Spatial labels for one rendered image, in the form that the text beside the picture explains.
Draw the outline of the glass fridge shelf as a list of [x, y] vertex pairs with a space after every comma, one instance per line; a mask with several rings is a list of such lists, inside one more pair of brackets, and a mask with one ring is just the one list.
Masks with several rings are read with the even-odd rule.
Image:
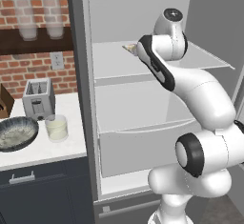
[[[125, 78], [151, 80], [153, 75], [149, 69], [123, 45], [132, 41], [93, 43], [92, 60], [95, 79]], [[181, 60], [169, 61], [174, 67], [187, 69], [215, 69], [229, 67], [230, 64], [201, 49], [196, 44], [188, 42], [188, 50]]]

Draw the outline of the translucent fridge crisper drawer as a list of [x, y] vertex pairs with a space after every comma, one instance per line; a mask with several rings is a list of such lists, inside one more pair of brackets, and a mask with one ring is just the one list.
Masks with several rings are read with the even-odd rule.
[[102, 176], [176, 163], [174, 144], [178, 137], [200, 130], [201, 126], [193, 119], [153, 126], [151, 129], [102, 133], [99, 139]]

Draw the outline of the grey fridge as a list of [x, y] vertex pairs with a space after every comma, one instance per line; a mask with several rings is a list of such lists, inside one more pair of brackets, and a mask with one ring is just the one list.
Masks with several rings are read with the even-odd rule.
[[[196, 121], [186, 104], [167, 91], [153, 74], [151, 80], [94, 78], [93, 43], [132, 41], [137, 45], [141, 37], [153, 33], [160, 13], [168, 8], [182, 12], [181, 28], [187, 43], [196, 44], [234, 67], [199, 70], [207, 71], [220, 83], [234, 105], [235, 119], [244, 124], [244, 0], [69, 0], [94, 224], [148, 224], [160, 203], [104, 218], [98, 215], [150, 201], [161, 202], [162, 198], [148, 182], [150, 171], [157, 167], [102, 176], [100, 135]], [[228, 169], [232, 186], [227, 193], [241, 178], [243, 164], [244, 161]], [[209, 199], [193, 196], [188, 201], [185, 213], [193, 224], [199, 224]]]

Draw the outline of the yellow lemon wedge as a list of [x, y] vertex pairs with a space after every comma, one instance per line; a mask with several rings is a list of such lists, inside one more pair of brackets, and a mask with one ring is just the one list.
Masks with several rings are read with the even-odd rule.
[[137, 45], [136, 44], [129, 44], [129, 45], [123, 45], [123, 48], [133, 54], [134, 56], [137, 55]]

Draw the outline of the glass of lemonade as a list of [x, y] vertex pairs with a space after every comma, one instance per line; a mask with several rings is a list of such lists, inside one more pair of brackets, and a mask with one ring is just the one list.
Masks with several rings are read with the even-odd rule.
[[45, 126], [51, 142], [62, 142], [69, 136], [67, 118], [64, 115], [49, 115], [45, 119]]

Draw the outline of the dark grey ice bowl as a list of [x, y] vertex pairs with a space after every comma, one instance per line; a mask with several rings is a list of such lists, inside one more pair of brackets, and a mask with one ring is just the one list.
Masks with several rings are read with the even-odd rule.
[[24, 149], [33, 142], [39, 124], [31, 117], [16, 116], [0, 122], [0, 152], [9, 153]]

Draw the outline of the silver toaster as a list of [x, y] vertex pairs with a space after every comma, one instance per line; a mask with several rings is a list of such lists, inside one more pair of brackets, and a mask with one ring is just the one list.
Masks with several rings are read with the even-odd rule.
[[22, 103], [27, 117], [45, 120], [55, 114], [55, 95], [49, 78], [37, 78], [27, 81]]

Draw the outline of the dark blue drawer front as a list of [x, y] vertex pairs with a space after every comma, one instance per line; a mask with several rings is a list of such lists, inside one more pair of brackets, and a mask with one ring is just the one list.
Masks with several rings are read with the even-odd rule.
[[18, 178], [34, 174], [37, 181], [55, 177], [75, 177], [89, 173], [87, 157], [74, 158], [36, 166], [0, 172], [0, 188], [9, 186], [12, 177]]

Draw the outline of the clear glass jar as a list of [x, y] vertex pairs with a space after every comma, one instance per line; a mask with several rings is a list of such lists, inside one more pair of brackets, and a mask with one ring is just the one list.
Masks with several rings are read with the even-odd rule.
[[64, 35], [62, 12], [59, 0], [42, 0], [46, 28], [52, 40], [62, 39]]
[[13, 0], [18, 29], [24, 41], [37, 38], [37, 27], [34, 20], [31, 0]]

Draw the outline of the brown wooden block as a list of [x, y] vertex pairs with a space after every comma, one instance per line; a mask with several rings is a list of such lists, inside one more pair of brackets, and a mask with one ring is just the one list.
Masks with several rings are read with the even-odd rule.
[[8, 118], [10, 116], [13, 104], [13, 97], [3, 84], [0, 83], [0, 119]]

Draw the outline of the dark blue cupboard door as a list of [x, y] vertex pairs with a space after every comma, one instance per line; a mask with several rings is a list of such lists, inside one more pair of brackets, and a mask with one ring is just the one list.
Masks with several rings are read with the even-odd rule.
[[86, 177], [7, 187], [0, 192], [5, 224], [94, 224]]

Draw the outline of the white wall outlet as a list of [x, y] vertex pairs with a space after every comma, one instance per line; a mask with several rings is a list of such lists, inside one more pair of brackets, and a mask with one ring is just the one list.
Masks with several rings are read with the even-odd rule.
[[64, 58], [61, 51], [51, 52], [51, 68], [53, 70], [63, 70], [64, 69]]

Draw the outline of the dark wooden wall shelf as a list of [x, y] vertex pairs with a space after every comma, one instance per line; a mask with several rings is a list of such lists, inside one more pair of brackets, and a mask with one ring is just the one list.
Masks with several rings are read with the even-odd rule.
[[0, 55], [72, 50], [69, 27], [64, 28], [63, 37], [57, 40], [51, 40], [44, 28], [38, 29], [37, 39], [34, 41], [24, 41], [18, 29], [0, 30]]

